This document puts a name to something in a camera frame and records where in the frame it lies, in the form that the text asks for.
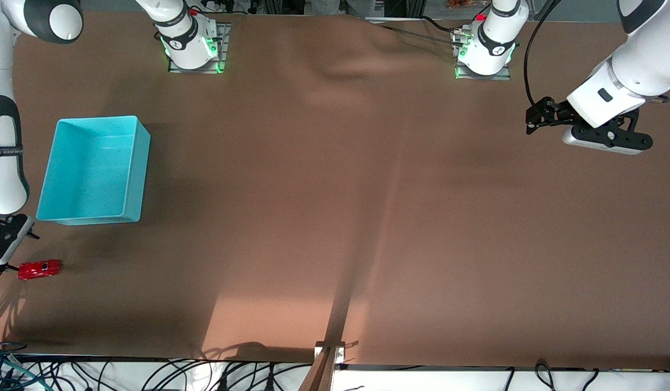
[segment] metal bracket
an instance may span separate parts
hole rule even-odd
[[[200,22],[200,30],[204,30],[207,49],[216,53],[207,63],[199,68],[187,70],[179,67],[169,58],[168,71],[171,73],[218,74],[224,72],[226,52],[229,50],[231,23],[217,23],[214,19],[204,18]]]
[[[0,219],[0,275],[7,269],[15,269],[9,261],[25,238],[40,238],[32,231],[33,223],[33,218],[27,215]]]
[[[568,101],[555,103],[551,97],[544,97],[526,110],[526,134],[533,134],[541,127],[571,125],[562,135],[565,144],[634,155],[653,145],[651,136],[635,132],[638,119],[639,109],[635,109],[593,128]]]
[[[338,342],[336,346],[333,346],[333,344],[326,344],[323,341],[316,342],[315,348],[313,349],[313,358],[317,358],[318,354],[320,354],[326,346],[331,346],[335,349],[335,364],[343,364],[345,362],[345,342]]]
[[[473,72],[467,65],[459,61],[459,57],[464,55],[467,47],[472,45],[472,40],[474,39],[474,34],[472,32],[472,25],[464,24],[463,27],[459,29],[454,29],[451,34],[452,42],[462,43],[463,46],[453,47],[453,58],[456,67],[456,79],[472,79],[472,80],[497,80],[497,81],[508,81],[511,80],[511,74],[509,73],[509,64],[505,64],[502,69],[496,74],[491,74],[486,76],[484,74],[477,74]]]

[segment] cable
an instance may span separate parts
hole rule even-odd
[[[596,378],[598,377],[598,372],[600,372],[598,368],[593,369],[593,376],[591,376],[591,378],[588,381],[586,381],[586,384],[584,384],[584,388],[582,388],[581,391],[586,391],[586,388],[588,388],[591,385],[591,383],[593,383],[593,381],[596,380]]]
[[[99,384],[96,386],[96,391],[101,391],[101,383],[102,380],[104,379],[104,371],[106,370],[106,367],[111,363],[111,358],[106,360],[106,363],[104,364],[104,367],[101,368],[101,371],[99,372]]]
[[[256,363],[255,363],[255,367],[253,368],[253,372],[250,372],[250,373],[248,373],[248,375],[245,375],[245,376],[241,377],[240,379],[238,379],[237,381],[234,381],[234,382],[233,382],[230,386],[228,386],[226,389],[234,388],[237,384],[239,384],[240,382],[244,381],[245,379],[248,379],[250,376],[253,376],[253,380],[250,382],[250,386],[249,386],[249,388],[252,387],[253,384],[255,383],[255,376],[256,376],[256,374],[257,374],[258,372],[262,372],[262,371],[264,371],[265,369],[268,369],[269,367],[270,367],[270,366],[262,367],[261,369],[258,369],[258,363],[256,362]]]
[[[246,14],[249,15],[248,12],[245,11],[203,11],[198,7],[197,5],[191,5],[189,8],[193,9],[194,11],[198,11],[198,13],[201,14]]]
[[[476,13],[476,14],[474,15],[474,17],[472,17],[472,20],[477,19],[477,17],[478,17],[480,14],[482,14],[484,11],[486,11],[487,8],[489,8],[490,5],[492,5],[492,2],[487,2],[487,5],[485,5],[485,7],[482,8],[482,10],[480,10],[478,13]],[[449,29],[449,27],[444,27],[444,26],[438,24],[438,23],[437,23],[435,20],[433,20],[431,17],[422,15],[422,16],[420,16],[419,18],[420,18],[420,19],[424,19],[424,20],[426,20],[427,22],[431,23],[431,24],[432,24],[434,27],[436,27],[437,29],[442,30],[442,31],[445,31],[445,32],[447,32],[447,33],[453,33],[453,31],[454,31],[455,29],[460,29],[461,27],[463,27],[463,25],[459,25],[458,27],[454,27],[454,28],[452,28],[452,29]]]
[[[171,381],[173,381],[173,379],[175,379],[176,377],[178,377],[181,373],[184,374],[184,373],[185,373],[186,371],[188,371],[189,369],[193,369],[193,368],[199,367],[199,366],[204,365],[204,364],[206,364],[205,361],[193,361],[193,362],[190,362],[190,363],[187,364],[185,367],[183,367],[182,369],[180,369],[180,371],[176,371],[175,373],[171,373],[171,374],[169,374],[168,376],[166,376],[166,378],[164,378],[164,379],[162,380],[163,384],[162,384],[161,382],[158,383],[156,387],[153,387],[153,388],[152,388],[152,390],[153,390],[153,391],[158,391],[158,390],[161,390],[161,389],[165,389],[166,386],[168,386],[168,385],[171,383]]]
[[[74,386],[74,383],[72,383],[72,381],[70,381],[69,379],[65,379],[62,376],[56,376],[55,378],[60,379],[60,380],[64,381],[65,383],[67,383],[67,385],[70,386],[70,388],[72,388],[72,391],[77,391],[77,389]]]
[[[173,367],[174,367],[174,368],[177,368],[178,370],[181,370],[180,367],[177,367],[177,366],[176,366],[176,363],[175,363],[175,362],[173,362],[172,364],[173,364]],[[186,373],[186,371],[183,371],[183,379],[184,379],[184,381],[186,382],[186,383],[183,385],[183,389],[186,389],[186,388],[188,388],[188,374]]]
[[[298,365],[294,365],[294,366],[292,366],[292,367],[288,367],[288,368],[283,369],[283,370],[281,370],[281,371],[277,371],[277,372],[275,372],[273,376],[277,376],[277,375],[279,375],[279,374],[283,374],[283,373],[288,372],[288,371],[291,371],[291,370],[293,370],[293,369],[303,368],[303,367],[310,367],[310,366],[311,366],[311,364],[298,364]],[[263,383],[263,382],[265,382],[265,381],[268,381],[268,378],[264,378],[263,380],[258,381],[257,383],[253,384],[253,386],[251,386],[250,388],[246,388],[245,391],[251,391],[251,389],[253,389],[253,388],[257,387],[257,386],[260,386],[260,384]]]
[[[33,381],[33,383],[41,384],[41,386],[44,389],[46,389],[46,391],[54,391],[54,389],[51,388],[50,386],[48,386],[48,384],[46,384],[45,381],[42,380],[42,378],[40,378],[39,376],[35,376],[35,374],[33,374],[33,372],[29,371],[29,369],[21,367],[21,366],[15,364],[15,363],[13,363],[12,361],[0,360],[0,362],[1,362],[1,365],[6,365],[6,366],[8,366],[12,369],[16,369],[17,371],[20,371],[20,372],[24,373],[25,375],[29,376],[31,378],[31,380]],[[11,388],[7,388],[7,389],[4,389],[3,391],[24,388],[25,386],[26,386],[26,384],[19,384],[19,386],[14,386],[14,387],[11,387]]]
[[[149,382],[154,378],[154,376],[156,376],[159,372],[161,372],[162,369],[168,367],[169,365],[173,365],[176,362],[181,362],[181,361],[185,361],[185,360],[183,360],[183,359],[176,360],[176,361],[169,360],[168,362],[166,362],[166,364],[160,366],[159,368],[156,368],[156,371],[151,372],[151,376],[149,376],[147,378],[147,380],[144,382],[144,384],[142,384],[141,391],[145,391],[147,389],[147,385],[149,384]]]
[[[545,368],[545,371],[548,372],[548,381],[546,381],[545,379],[542,378],[542,376],[540,376],[540,372],[539,372],[540,368]],[[547,362],[538,361],[538,363],[535,365],[535,376],[538,376],[539,381],[541,383],[545,384],[545,386],[547,386],[550,389],[550,391],[555,391],[554,390],[554,380],[553,380],[553,377],[552,377],[552,372],[550,371],[550,367],[548,367]]]
[[[84,376],[82,376],[79,371],[77,371],[77,367],[74,366],[74,362],[70,362],[70,365],[72,366],[72,371],[74,371],[74,373],[77,374],[80,379],[84,380],[84,383],[86,383],[86,388],[90,389],[91,386],[89,386],[89,381]]]
[[[526,45],[526,55],[523,58],[523,82],[526,85],[526,96],[528,97],[528,101],[530,102],[530,105],[533,107],[533,109],[537,113],[541,114],[545,113],[538,109],[538,107],[535,105],[535,101],[533,100],[533,95],[530,93],[530,84],[528,82],[528,57],[530,54],[530,48],[531,46],[533,46],[533,40],[535,39],[538,30],[540,30],[540,27],[543,25],[543,23],[545,23],[545,20],[547,20],[548,15],[550,15],[550,12],[552,12],[554,10],[554,7],[556,7],[559,3],[561,3],[561,0],[554,0],[554,2],[549,5],[547,11],[540,18],[538,25],[535,27],[535,30],[533,30],[533,34],[530,36],[530,39],[528,40],[528,44]],[[551,124],[559,123],[558,121],[555,121],[553,118],[549,116],[543,115],[543,117],[545,118],[545,121],[550,122]]]
[[[85,374],[87,377],[89,377],[92,381],[97,381],[96,378],[94,378],[94,376],[89,375],[89,372],[85,371],[84,368],[81,367],[79,362],[72,362],[72,365],[76,365],[77,368],[79,368],[79,370],[83,374]],[[103,381],[101,381],[100,384],[102,384],[102,386],[105,386],[108,389],[111,389],[112,391],[118,391],[116,388],[113,388],[113,387],[109,386],[108,384],[104,383]]]
[[[407,371],[407,369],[415,369],[415,368],[422,368],[424,365],[413,365],[411,367],[402,367],[402,368],[395,368],[393,371]]]
[[[384,29],[397,31],[398,33],[403,33],[403,34],[423,38],[425,40],[431,40],[431,41],[435,41],[435,42],[442,42],[442,43],[446,43],[446,44],[453,45],[453,46],[463,46],[463,44],[461,42],[452,42],[452,41],[449,41],[449,40],[442,40],[441,38],[431,37],[429,35],[424,35],[424,34],[415,33],[415,32],[412,32],[412,31],[408,31],[408,30],[398,29],[397,27],[390,27],[390,26],[381,26],[381,27],[383,27]]]
[[[222,389],[223,391],[226,391],[228,389],[228,387],[226,386],[226,380],[228,379],[229,375],[234,371],[236,371],[237,369],[248,365],[247,362],[241,362],[241,364],[239,364],[238,366],[230,368],[231,364],[233,364],[233,362],[229,362],[229,364],[226,365],[226,368],[224,368],[224,371],[222,375],[219,377],[219,380],[216,383],[212,384],[212,386],[208,389],[208,391],[212,391],[212,389],[215,388],[215,386],[217,386],[217,390]]]
[[[511,367],[511,373],[509,374],[509,378],[507,379],[506,386],[504,386],[504,391],[509,391],[509,386],[511,386],[511,380],[514,378],[515,373],[516,373],[516,368]]]
[[[449,29],[448,27],[444,27],[444,26],[436,23],[435,20],[433,20],[431,17],[422,15],[422,16],[420,16],[420,19],[426,20],[427,22],[431,23],[434,27],[436,27],[439,30],[445,31],[447,33],[452,33],[453,32],[453,29]]]

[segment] brown paper sheet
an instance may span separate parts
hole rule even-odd
[[[599,153],[524,135],[523,47],[511,82],[456,80],[444,44],[354,18],[236,17],[226,73],[178,75],[146,15],[85,18],[74,45],[17,43],[24,212],[58,119],[134,114],[151,133],[142,220],[38,223],[14,263],[64,271],[0,278],[0,339],[309,361],[327,338],[352,363],[670,367],[670,104],[642,110],[653,149]],[[536,99],[564,98],[623,40],[546,24]]]

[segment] black cable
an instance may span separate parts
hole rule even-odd
[[[434,27],[436,27],[439,30],[445,31],[447,33],[452,33],[453,32],[453,29],[449,29],[448,27],[444,27],[444,26],[436,23],[436,21],[433,20],[431,17],[422,15],[422,16],[420,16],[420,19],[426,20],[427,22],[431,23]]]
[[[588,388],[591,385],[591,383],[593,383],[593,381],[596,380],[596,378],[598,377],[598,372],[600,372],[598,368],[593,369],[593,376],[591,376],[591,378],[588,381],[586,381],[586,384],[584,384],[584,388],[582,388],[581,391],[586,391],[586,388]]]
[[[12,349],[2,349],[2,346],[14,346],[16,345],[15,348]],[[20,351],[24,350],[28,347],[29,345],[24,344],[22,342],[0,342],[0,354],[10,354],[15,351]]]
[[[545,371],[548,372],[548,381],[546,381],[545,379],[542,378],[542,376],[540,376],[540,372],[539,372],[540,368],[544,368]],[[548,364],[546,364],[546,362],[538,361],[538,363],[535,365],[535,376],[537,376],[539,381],[541,383],[545,384],[545,386],[547,386],[550,389],[550,391],[555,391],[554,390],[554,380],[553,380],[553,377],[552,377],[552,372],[550,371],[550,367],[548,367]]]
[[[185,361],[185,360],[184,359],[180,359],[180,360],[176,360],[176,361],[169,360],[168,362],[166,362],[166,364],[160,366],[159,368],[156,368],[156,371],[151,372],[151,375],[147,378],[147,380],[144,382],[144,384],[142,384],[141,391],[145,391],[147,389],[147,385],[149,384],[149,382],[154,378],[154,376],[156,376],[159,372],[161,372],[162,369],[168,367],[169,365],[174,364],[174,362],[181,362],[181,361]]]
[[[407,371],[407,369],[415,369],[415,368],[422,368],[424,365],[413,365],[411,367],[402,367],[402,368],[395,368],[393,371]]]
[[[166,376],[166,378],[164,378],[164,380],[163,380],[164,383],[163,384],[157,384],[157,387],[152,388],[152,390],[153,391],[160,391],[161,389],[165,389],[166,386],[168,386],[171,383],[171,381],[173,381],[173,379],[178,377],[181,373],[184,374],[186,371],[188,371],[190,369],[193,369],[193,368],[196,368],[196,367],[199,367],[199,366],[204,365],[204,364],[206,364],[206,362],[204,362],[204,361],[191,362],[191,363],[187,364],[185,367],[183,367],[181,369],[181,371],[176,371],[175,373],[172,373],[172,374],[169,374],[169,376]]]
[[[52,379],[52,381],[53,381],[53,383],[50,384],[50,388],[52,388],[52,389],[57,388],[58,391],[62,391],[62,388],[60,388],[59,386],[58,386],[58,387],[55,386],[55,372],[54,372],[55,369],[54,369],[54,365],[55,365],[55,362],[52,362],[52,363],[50,364],[50,366],[48,366],[48,369],[50,369],[50,379]],[[41,366],[41,362],[38,362],[38,371],[39,371],[39,374],[40,374],[41,376],[46,377],[46,376],[45,376],[45,371],[44,371],[43,367]]]
[[[509,374],[509,378],[507,379],[506,386],[504,386],[504,391],[509,391],[509,386],[511,386],[511,380],[513,380],[515,373],[516,373],[516,368],[511,367],[511,373]]]
[[[492,5],[492,2],[487,2],[487,5],[485,5],[485,7],[484,7],[484,8],[482,8],[482,10],[479,10],[479,12],[478,12],[478,13],[476,13],[476,14],[475,14],[475,17],[474,17],[474,18],[472,18],[472,19],[476,19],[476,18],[477,18],[477,16],[478,16],[479,14],[483,13],[484,11],[486,11],[486,10],[487,10],[487,8],[489,8],[489,6],[490,6],[490,5]]]
[[[189,8],[192,8],[193,10],[198,11],[198,13],[201,13],[203,15],[204,14],[245,14],[245,15],[249,15],[249,13],[245,12],[245,11],[231,11],[231,12],[229,12],[229,11],[219,11],[219,12],[218,11],[203,11],[197,5],[191,5]]]
[[[161,379],[161,381],[158,381],[156,383],[156,386],[153,386],[151,389],[152,390],[164,389],[169,383],[171,383],[171,381],[173,381],[173,379],[178,377],[179,374],[185,374],[186,370],[190,369],[192,365],[193,361],[190,361],[186,364],[183,364],[181,367],[176,367],[178,368],[176,369],[176,371],[172,371],[170,374],[166,375],[163,379]]]
[[[277,379],[273,379],[273,381],[275,381],[275,386],[276,386],[278,389],[280,389],[280,391],[285,391],[285,389],[283,389],[282,386],[280,386],[280,384],[277,382]]]
[[[96,378],[94,378],[94,376],[89,375],[89,372],[85,371],[84,368],[81,367],[81,365],[79,364],[79,362],[72,362],[72,364],[73,364],[73,365],[76,365],[77,368],[79,368],[79,370],[80,370],[83,374],[85,374],[87,377],[89,377],[92,381],[97,381]],[[105,387],[108,388],[108,389],[111,389],[111,391],[118,391],[116,388],[113,388],[113,387],[109,386],[108,384],[104,383],[103,381],[101,381],[100,384],[102,384],[102,386],[105,386]]]
[[[424,34],[415,33],[415,32],[412,32],[412,31],[408,31],[408,30],[398,29],[398,27],[390,27],[390,26],[381,26],[381,27],[383,27],[384,29],[397,31],[398,33],[403,33],[403,34],[423,38],[425,40],[431,40],[431,41],[435,41],[435,42],[442,42],[442,43],[446,43],[446,44],[449,44],[449,45],[452,45],[452,46],[463,46],[463,44],[461,42],[453,42],[453,41],[449,41],[449,40],[442,40],[441,38],[431,37],[429,35],[424,35]]]
[[[174,366],[174,368],[178,368],[178,370],[182,370],[180,367],[177,367],[177,366],[176,366],[176,363],[175,363],[175,362],[173,363],[173,366]],[[183,386],[183,389],[186,389],[186,387],[188,387],[188,374],[186,373],[186,371],[183,371],[183,379],[184,379],[184,381],[186,382],[186,383],[184,384],[184,386]]]
[[[253,384],[255,384],[255,375],[257,373],[258,373],[258,363],[256,362],[255,363],[255,368],[253,368],[253,379],[251,379],[251,381],[250,381],[250,386],[248,386],[249,388],[253,387]]]
[[[277,371],[277,372],[275,372],[273,376],[277,376],[277,375],[279,375],[279,374],[283,374],[283,373],[288,372],[288,371],[291,371],[291,370],[293,370],[293,369],[303,368],[303,367],[310,367],[310,366],[311,366],[311,364],[298,364],[298,365],[294,365],[294,366],[292,366],[292,367],[288,367],[288,368],[283,369],[283,370],[281,370],[281,371]],[[251,386],[250,388],[246,388],[245,391],[251,391],[251,389],[256,388],[257,386],[260,386],[260,384],[263,383],[263,382],[265,382],[265,381],[268,381],[268,378],[264,378],[263,380],[258,381],[257,383],[253,384],[253,386]]]
[[[484,11],[486,11],[487,8],[489,8],[490,5],[492,5],[492,2],[487,2],[487,5],[485,5],[485,7],[482,8],[482,10],[480,10],[478,13],[476,13],[476,14],[474,15],[474,17],[472,17],[472,20],[477,19],[477,17],[478,17],[480,14],[482,14]],[[458,27],[454,27],[454,28],[451,29],[451,28],[449,28],[449,27],[444,27],[444,26],[438,24],[435,20],[433,20],[432,18],[430,18],[430,17],[428,17],[428,16],[422,15],[422,16],[420,16],[419,18],[420,18],[420,19],[423,19],[423,20],[426,20],[427,22],[431,23],[431,24],[432,24],[434,27],[436,27],[437,29],[442,30],[442,31],[445,31],[445,32],[447,32],[447,33],[453,33],[453,31],[454,31],[455,29],[460,29],[461,27],[463,27],[463,25],[459,25]]]
[[[107,359],[106,362],[104,363],[104,366],[101,368],[101,371],[99,372],[99,384],[96,386],[96,391],[101,391],[101,383],[102,380],[104,379],[104,371],[106,370],[106,367],[111,363],[111,359]]]
[[[212,370],[212,363],[208,362],[209,365],[209,381],[207,382],[207,387],[209,387],[210,384],[212,384],[212,376],[214,374],[214,371]]]
[[[77,388],[75,388],[74,383],[72,383],[72,381],[70,381],[69,379],[65,379],[62,376],[56,376],[55,378],[67,383],[67,385],[70,386],[70,388],[72,388],[72,391],[77,391]]]
[[[74,371],[74,373],[77,374],[77,376],[79,376],[80,379],[84,380],[84,383],[86,383],[86,388],[90,389],[91,386],[89,386],[89,381],[86,380],[86,378],[82,376],[82,374],[80,374],[79,371],[77,371],[77,367],[74,366],[74,362],[70,362],[70,365],[72,366],[72,371]]]
[[[222,381],[226,381],[229,378],[229,375],[234,371],[236,371],[237,369],[248,365],[248,362],[241,362],[240,364],[238,364],[238,366],[234,368],[230,368],[231,364],[233,364],[233,362],[229,362],[229,364],[226,365],[226,368],[224,368],[222,375],[219,376],[219,380],[216,383],[212,384],[212,386],[208,389],[208,391],[212,391],[212,389],[215,388],[215,386],[218,387],[219,389]]]
[[[528,44],[526,45],[526,55],[523,58],[523,82],[526,85],[526,96],[528,97],[528,101],[530,102],[530,105],[533,107],[533,109],[537,113],[545,114],[543,111],[539,110],[537,106],[535,105],[535,101],[533,100],[533,95],[530,93],[530,84],[528,82],[528,57],[530,54],[530,48],[533,46],[533,40],[535,39],[535,36],[538,33],[538,30],[540,30],[540,27],[545,23],[545,20],[547,20],[548,15],[550,15],[550,12],[554,10],[554,7],[556,7],[561,0],[554,0],[553,3],[549,5],[549,8],[547,11],[543,14],[543,16],[540,18],[540,21],[538,22],[538,25],[535,27],[535,30],[533,30],[533,34],[530,36],[530,39],[528,40]],[[545,121],[550,122],[551,124],[558,124],[558,121],[555,121],[553,118],[543,115],[545,118]]]
[[[262,367],[261,369],[258,369],[258,363],[256,362],[255,367],[253,368],[252,372],[249,372],[247,375],[241,377],[237,381],[234,381],[232,384],[230,384],[230,386],[226,387],[226,389],[231,389],[231,388],[235,387],[237,384],[239,384],[240,382],[244,381],[245,379],[248,379],[250,376],[253,376],[253,380],[250,382],[250,386],[249,386],[249,387],[251,387],[251,386],[253,386],[253,383],[255,383],[256,374],[258,372],[262,372],[262,371],[264,371],[265,369],[268,369],[268,368],[269,368],[269,366]]]

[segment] blue cable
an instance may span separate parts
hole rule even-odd
[[[46,391],[54,391],[50,386],[48,386],[48,384],[45,383],[45,381],[42,380],[42,378],[33,374],[33,372],[29,371],[29,369],[26,369],[26,368],[24,368],[20,365],[17,365],[15,363],[13,363],[12,361],[8,361],[8,360],[3,359],[2,356],[6,355],[6,354],[10,354],[10,352],[5,352],[5,351],[2,351],[0,349],[0,368],[2,368],[3,365],[6,365],[6,366],[8,366],[12,369],[16,369],[17,371],[20,371],[20,372],[24,373],[27,376],[30,376],[30,378],[31,378],[31,380],[28,381],[27,383],[20,384],[19,386],[14,386],[14,387],[8,388],[8,389],[23,388],[23,387],[29,386],[30,384],[33,384],[33,383],[39,383],[39,384],[41,384],[41,386]]]

